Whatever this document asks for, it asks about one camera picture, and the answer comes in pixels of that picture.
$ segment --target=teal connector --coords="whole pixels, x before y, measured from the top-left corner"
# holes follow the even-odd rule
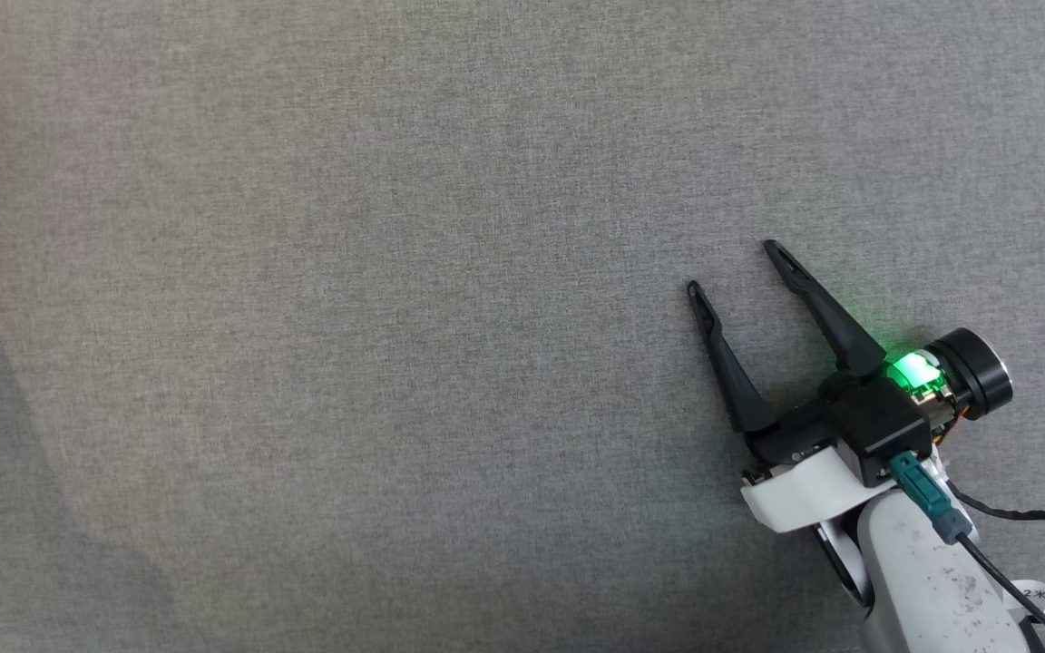
[[[950,495],[942,491],[938,484],[934,483],[929,472],[925,471],[910,451],[904,450],[892,457],[889,460],[889,472],[898,482],[898,486],[913,499],[913,504],[916,504],[931,521],[949,515],[953,509]]]

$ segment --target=wire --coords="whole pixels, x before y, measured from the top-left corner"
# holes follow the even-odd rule
[[[950,422],[950,425],[946,426],[945,430],[942,430],[940,434],[937,434],[936,437],[933,438],[933,443],[939,445],[943,441],[945,441],[946,436],[950,435],[950,430],[954,430],[954,426],[957,426],[958,422],[961,422],[961,418],[966,416],[968,410],[970,410],[969,405],[967,405],[966,409],[962,409],[961,413],[958,413],[957,416],[954,417],[954,421]]]
[[[1019,622],[1019,629],[1023,631],[1023,639],[1027,640],[1028,653],[1045,653],[1045,644],[1038,636],[1035,625],[1029,620]]]
[[[1019,602],[1022,607],[1026,608],[1027,611],[1031,613],[1031,616],[1034,616],[1035,620],[1038,620],[1038,622],[1045,627],[1045,612],[1042,612],[1042,609],[1038,607],[1034,601],[1029,600],[1028,596],[1024,594],[1018,587],[1016,587],[1015,583],[1011,582],[1011,579],[999,570],[999,568],[994,565],[994,562],[991,562],[991,559],[982,553],[982,550],[979,550],[979,547],[970,540],[970,536],[967,536],[966,533],[958,533],[957,539],[958,543],[971,554],[971,557],[974,557],[974,560],[986,570],[986,574],[990,574],[991,578],[994,579],[994,582],[999,583],[999,586],[1006,590],[1007,594],[1013,596],[1014,600]]]
[[[967,493],[958,489],[953,481],[946,481],[947,486],[950,487],[950,491],[954,492],[954,496],[958,497],[962,504],[970,506],[978,512],[982,512],[983,515],[990,515],[991,517],[998,517],[1000,519],[1011,519],[1013,521],[1045,521],[1045,510],[1025,510],[1025,512],[1019,512],[1019,510],[1002,510],[1000,508],[991,508],[988,505],[982,504]]]

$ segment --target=black cable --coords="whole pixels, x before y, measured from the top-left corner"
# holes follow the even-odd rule
[[[1027,608],[1027,611],[1045,627],[1045,612],[1042,611],[1038,605],[1035,605],[1034,601],[1029,600],[1028,596],[1024,594],[1023,591],[1016,587],[1015,583],[1011,582],[1011,579],[1008,579],[1006,575],[994,565],[994,562],[991,562],[991,559],[982,553],[982,550],[970,540],[970,536],[967,536],[966,533],[958,533],[958,543],[969,551],[972,557],[974,557],[974,560],[986,570],[986,574],[991,575],[994,582],[999,583],[1000,586],[1002,586],[1002,589],[1007,591],[1007,594],[1013,596],[1022,607]]]
[[[1023,639],[1027,640],[1028,653],[1045,653],[1045,644],[1038,637],[1035,625],[1029,620],[1020,621],[1019,628],[1023,631]]]
[[[990,515],[991,517],[998,517],[1000,519],[1012,519],[1015,521],[1045,521],[1045,510],[1024,510],[1024,512],[1019,512],[1019,510],[1001,510],[999,508],[991,508],[988,505],[982,504],[972,496],[962,493],[957,486],[954,486],[953,481],[946,481],[947,486],[950,486],[950,491],[954,492],[954,496],[958,497],[962,504],[970,506],[978,512],[984,513],[984,515]]]

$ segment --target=gray carpet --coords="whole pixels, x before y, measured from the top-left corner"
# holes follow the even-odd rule
[[[0,0],[0,653],[855,650],[684,300],[808,397],[767,237],[1045,508],[1045,3]]]

